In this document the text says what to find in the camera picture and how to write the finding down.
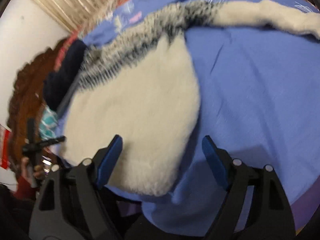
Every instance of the wooden headboard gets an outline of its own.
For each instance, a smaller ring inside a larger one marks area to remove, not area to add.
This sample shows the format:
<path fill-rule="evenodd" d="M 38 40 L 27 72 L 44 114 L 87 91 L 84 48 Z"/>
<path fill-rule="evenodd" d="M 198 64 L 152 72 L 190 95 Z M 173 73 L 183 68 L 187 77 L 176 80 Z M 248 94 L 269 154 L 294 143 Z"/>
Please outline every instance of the wooden headboard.
<path fill-rule="evenodd" d="M 42 97 L 43 81 L 53 71 L 55 59 L 65 39 L 59 41 L 54 49 L 47 49 L 39 54 L 30 64 L 26 64 L 17 73 L 13 94 L 9 103 L 7 126 L 12 131 L 9 139 L 9 157 L 11 168 L 16 172 L 16 165 L 22 157 L 22 146 L 27 137 L 28 118 L 36 119 L 36 127 L 42 117 L 44 100 Z"/>

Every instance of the dark blue cloth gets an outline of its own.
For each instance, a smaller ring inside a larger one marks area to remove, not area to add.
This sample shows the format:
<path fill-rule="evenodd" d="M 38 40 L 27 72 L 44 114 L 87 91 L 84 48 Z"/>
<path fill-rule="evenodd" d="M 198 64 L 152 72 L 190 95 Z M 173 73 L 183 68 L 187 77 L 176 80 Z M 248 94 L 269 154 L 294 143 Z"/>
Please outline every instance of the dark blue cloth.
<path fill-rule="evenodd" d="M 131 0 L 122 8 L 130 9 L 133 3 L 132 14 L 142 11 L 145 16 L 172 1 L 177 0 Z M 304 0 L 274 1 L 317 11 Z M 115 32 L 107 23 L 84 41 L 109 42 Z M 310 36 L 245 27 L 192 28 L 186 32 L 186 43 L 200 84 L 201 109 L 174 187 L 162 197 L 110 188 L 143 201 L 144 215 L 160 229 L 203 236 L 225 196 L 201 149 L 205 135 L 248 165 L 272 164 L 290 203 L 320 175 L 320 46 Z M 248 196 L 238 229 L 249 210 Z"/>
<path fill-rule="evenodd" d="M 86 48 L 83 41 L 75 40 L 69 47 L 59 71 L 50 72 L 44 80 L 43 98 L 52 111 L 57 111 L 77 76 Z"/>

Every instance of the red cloth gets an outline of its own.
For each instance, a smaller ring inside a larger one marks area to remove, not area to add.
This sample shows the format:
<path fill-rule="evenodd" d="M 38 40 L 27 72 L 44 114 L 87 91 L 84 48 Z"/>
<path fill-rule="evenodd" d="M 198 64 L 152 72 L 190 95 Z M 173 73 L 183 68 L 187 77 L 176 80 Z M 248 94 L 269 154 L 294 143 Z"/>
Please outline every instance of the red cloth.
<path fill-rule="evenodd" d="M 37 188 L 32 188 L 30 183 L 25 180 L 24 177 L 20 176 L 18 179 L 18 189 L 13 195 L 17 199 L 31 199 L 36 200 Z"/>
<path fill-rule="evenodd" d="M 10 131 L 7 129 L 4 129 L 4 133 L 3 133 L 3 141 L 2 141 L 2 149 L 0 149 L 0 151 L 2 151 L 2 160 L 1 160 L 1 167 L 4 169 L 8 169 L 8 139 L 10 136 Z"/>
<path fill-rule="evenodd" d="M 78 38 L 78 34 L 79 34 L 79 30 L 75 30 L 71 36 L 63 43 L 62 48 L 59 50 L 58 56 L 56 58 L 56 61 L 54 63 L 54 71 L 58 72 L 58 70 L 61 67 L 61 63 L 69 49 L 69 47 L 71 46 L 71 44 Z"/>

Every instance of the blue blanket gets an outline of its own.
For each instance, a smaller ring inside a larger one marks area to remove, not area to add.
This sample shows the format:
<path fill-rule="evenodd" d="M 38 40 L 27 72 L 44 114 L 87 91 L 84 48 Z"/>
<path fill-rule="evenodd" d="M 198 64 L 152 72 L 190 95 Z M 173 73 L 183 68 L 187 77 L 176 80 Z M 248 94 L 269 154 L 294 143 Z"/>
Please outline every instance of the blue blanket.
<path fill-rule="evenodd" d="M 175 1 L 186 0 L 130 0 L 84 42 L 96 46 L 110 42 L 149 12 Z M 317 11 L 303 0 L 274 1 Z M 320 46 L 312 37 L 268 27 L 192 28 L 186 32 L 186 43 L 199 79 L 201 110 L 175 186 L 162 197 L 111 189 L 142 201 L 144 215 L 160 229 L 203 236 L 225 196 L 201 150 L 205 135 L 248 165 L 272 164 L 290 203 L 320 175 Z M 59 131 L 63 132 L 63 121 Z M 249 193 L 238 229 L 245 223 L 250 201 Z"/>

